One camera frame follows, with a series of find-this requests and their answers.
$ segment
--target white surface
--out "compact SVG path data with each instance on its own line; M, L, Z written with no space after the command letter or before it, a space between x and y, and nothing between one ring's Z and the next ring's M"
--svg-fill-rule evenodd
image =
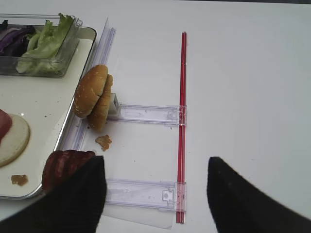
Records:
M5 0L0 7L6 13L74 14L99 32L109 17L110 26L117 28L108 62L115 78L113 91L129 104L179 103L181 32L188 33L187 214L186 224L174 224L171 232L216 232L206 197L211 156L221 156L265 193L311 217L311 6ZM116 150L115 140L120 139L112 140L111 149ZM127 144L130 140L139 142L138 152L127 153L126 159L143 158L149 137L131 132ZM161 152L164 164L167 158L173 161L177 138ZM106 156L106 164L117 164L113 156L119 155ZM170 165L176 178L176 164ZM122 168L107 172L147 178L147 172ZM160 177L163 170L155 169L153 176ZM173 172L165 178L173 178ZM1 216L18 209L15 203L0 205ZM97 230L167 231L106 216Z
M22 116L31 129L23 153L0 168L0 195L21 197L40 185L45 161L54 150L92 43L80 40L63 78L0 76L0 108ZM28 177L23 187L11 183L11 175L17 174Z

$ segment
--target white table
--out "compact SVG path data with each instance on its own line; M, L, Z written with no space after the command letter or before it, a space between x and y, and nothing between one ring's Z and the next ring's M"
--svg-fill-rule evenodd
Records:
M98 32L109 17L117 28L108 63L120 80L114 90L133 104L178 104L181 32L188 33L187 214L186 224L174 224L171 232L216 232L206 197L211 156L311 218L311 6L3 0L0 9L73 14ZM146 88L164 81L165 94ZM163 150L165 156L175 152ZM30 202L0 201L0 218ZM167 232L106 216L98 227L125 231Z

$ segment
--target red rod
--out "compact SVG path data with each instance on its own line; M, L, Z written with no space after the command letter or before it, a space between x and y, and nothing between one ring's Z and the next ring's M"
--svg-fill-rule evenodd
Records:
M180 66L180 106L186 106L186 48L187 48L187 33L181 34L181 66ZM185 139L186 127L179 125L179 141L178 141L178 182L185 182ZM177 211L176 222L185 223L185 213Z

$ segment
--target lettuce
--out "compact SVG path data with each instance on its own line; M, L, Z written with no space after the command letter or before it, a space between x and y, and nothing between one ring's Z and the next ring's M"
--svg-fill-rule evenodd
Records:
M60 21L57 27L53 27L52 22L46 21L45 26L42 32L38 35L34 35L32 38L34 40L29 46L29 50L24 53L21 58L35 58L35 59L51 59L55 57L59 48L61 47L72 23L73 18L70 16L64 16L59 14ZM16 67L16 70L19 73L31 73L36 74L38 72L58 72L63 69L63 63L55 62L26 62L19 61Z

